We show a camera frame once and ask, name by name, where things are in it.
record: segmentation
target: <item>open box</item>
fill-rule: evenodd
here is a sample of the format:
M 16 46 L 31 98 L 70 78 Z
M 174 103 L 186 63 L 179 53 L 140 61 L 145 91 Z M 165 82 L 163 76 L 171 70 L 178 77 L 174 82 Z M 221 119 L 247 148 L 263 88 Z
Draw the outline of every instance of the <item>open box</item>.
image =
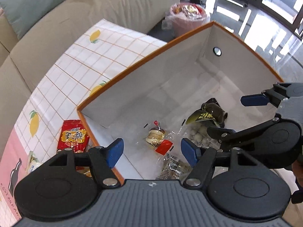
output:
M 176 134 L 174 146 L 180 147 L 183 120 L 214 97 L 228 112 L 225 127 L 243 130 L 271 119 L 276 108 L 244 107 L 241 96 L 260 93 L 275 82 L 283 80 L 257 53 L 210 22 L 121 72 L 80 104 L 78 114 L 95 146 L 124 140 L 114 168 L 120 180 L 153 180 L 161 171 L 160 154 L 144 140 L 147 123 L 158 120 Z

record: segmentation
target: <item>beige sofa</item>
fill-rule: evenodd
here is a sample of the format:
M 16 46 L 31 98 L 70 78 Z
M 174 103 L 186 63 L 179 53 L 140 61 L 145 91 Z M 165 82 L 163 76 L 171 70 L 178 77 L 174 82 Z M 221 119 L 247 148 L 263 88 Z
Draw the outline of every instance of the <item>beige sofa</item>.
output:
M 56 60 L 101 19 L 147 33 L 179 0 L 66 0 L 18 41 L 0 16 L 0 157 L 23 106 Z

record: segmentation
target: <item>red label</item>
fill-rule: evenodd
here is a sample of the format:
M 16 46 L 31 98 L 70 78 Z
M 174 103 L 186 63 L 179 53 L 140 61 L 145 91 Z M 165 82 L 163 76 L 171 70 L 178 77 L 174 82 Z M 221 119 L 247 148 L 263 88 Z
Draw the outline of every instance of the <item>red label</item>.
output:
M 167 153 L 167 151 L 171 148 L 171 146 L 172 146 L 171 141 L 163 140 L 163 142 L 161 142 L 160 146 L 156 149 L 156 152 L 158 152 L 159 154 L 165 155 Z

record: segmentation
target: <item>yellow lemon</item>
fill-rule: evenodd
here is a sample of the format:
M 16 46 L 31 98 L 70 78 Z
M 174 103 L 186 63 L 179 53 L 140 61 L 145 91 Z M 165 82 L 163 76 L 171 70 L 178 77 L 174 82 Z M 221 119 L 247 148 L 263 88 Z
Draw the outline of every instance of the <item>yellow lemon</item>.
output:
M 89 96 L 91 96 L 93 93 L 95 93 L 96 91 L 98 91 L 99 89 L 101 89 L 105 84 L 106 84 L 106 82 L 103 81 L 103 83 L 100 83 L 99 85 L 95 86 L 95 87 L 91 90 Z
M 31 122 L 29 124 L 29 131 L 31 133 L 31 137 L 34 137 L 39 127 L 39 115 L 36 111 L 33 110 L 30 112 L 30 116 Z
M 95 31 L 91 37 L 89 38 L 89 40 L 94 44 L 96 43 L 96 41 L 98 40 L 98 37 L 100 36 L 101 32 L 99 30 Z

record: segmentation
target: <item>teal cushion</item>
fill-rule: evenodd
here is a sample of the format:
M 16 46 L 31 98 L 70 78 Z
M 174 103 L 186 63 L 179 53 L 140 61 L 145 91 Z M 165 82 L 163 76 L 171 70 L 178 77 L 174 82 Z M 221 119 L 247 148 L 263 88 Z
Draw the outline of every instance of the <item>teal cushion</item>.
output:
M 0 0 L 0 7 L 20 40 L 44 15 L 63 1 Z

